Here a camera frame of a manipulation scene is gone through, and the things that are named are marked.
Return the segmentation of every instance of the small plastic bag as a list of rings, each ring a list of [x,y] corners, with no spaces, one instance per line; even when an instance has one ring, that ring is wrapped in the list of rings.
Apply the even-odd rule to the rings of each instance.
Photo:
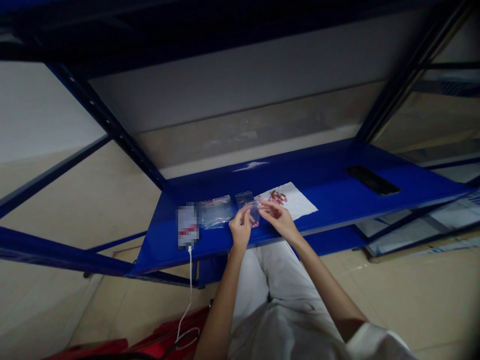
[[[238,206],[238,209],[251,205],[250,227],[256,228],[259,225],[259,221],[260,221],[259,203],[255,201],[252,192],[251,191],[241,192],[235,195],[235,199],[236,199],[236,204]]]
[[[200,202],[201,226],[203,229],[223,228],[234,217],[230,195]]]

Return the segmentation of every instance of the person's right hand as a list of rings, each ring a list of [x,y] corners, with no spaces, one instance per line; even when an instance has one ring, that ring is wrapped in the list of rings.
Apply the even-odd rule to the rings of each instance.
[[[259,212],[290,244],[301,238],[290,212],[276,202],[262,200]]]

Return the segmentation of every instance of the black phone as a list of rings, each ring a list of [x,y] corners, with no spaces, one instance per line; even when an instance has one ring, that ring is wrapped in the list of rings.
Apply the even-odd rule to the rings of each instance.
[[[377,175],[362,165],[350,166],[345,171],[354,179],[360,181],[367,188],[380,196],[392,195],[400,192],[400,188]]]

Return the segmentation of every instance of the white paper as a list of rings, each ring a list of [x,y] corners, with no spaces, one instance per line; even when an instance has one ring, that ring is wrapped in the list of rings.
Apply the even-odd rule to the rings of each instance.
[[[306,197],[303,195],[300,190],[298,190],[292,182],[288,182],[284,185],[280,185],[261,193],[260,195],[255,196],[255,200],[267,200],[270,198],[271,192],[275,190],[277,193],[285,195],[285,198],[282,196],[283,201],[281,206],[287,209],[290,212],[290,215],[293,220],[297,220],[304,215],[308,215],[318,211],[318,209],[313,205]]]

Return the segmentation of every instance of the red object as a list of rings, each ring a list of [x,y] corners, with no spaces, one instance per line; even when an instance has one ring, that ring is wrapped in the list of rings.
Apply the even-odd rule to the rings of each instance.
[[[177,345],[179,348],[182,346],[187,345],[193,339],[200,337],[202,330],[205,325],[205,321],[207,320],[207,316],[209,315],[209,307],[204,307],[203,309],[194,312],[193,314],[186,316],[183,321],[181,322],[181,329],[180,335],[188,331],[189,329],[198,328],[198,331],[191,331],[188,333]],[[125,353],[144,353],[154,358],[161,358],[170,347],[175,343],[177,340],[177,331],[179,329],[179,322],[180,319],[163,323],[159,327],[157,327],[153,334],[149,337],[146,337],[140,342],[137,342],[132,347],[129,347],[125,350]],[[192,343],[190,346],[176,350],[173,349],[167,356],[168,360],[176,360],[176,359],[185,359],[192,357],[195,353],[197,348],[198,338],[197,340]]]
[[[75,360],[92,355],[118,354],[129,347],[126,338],[76,345],[43,360]]]

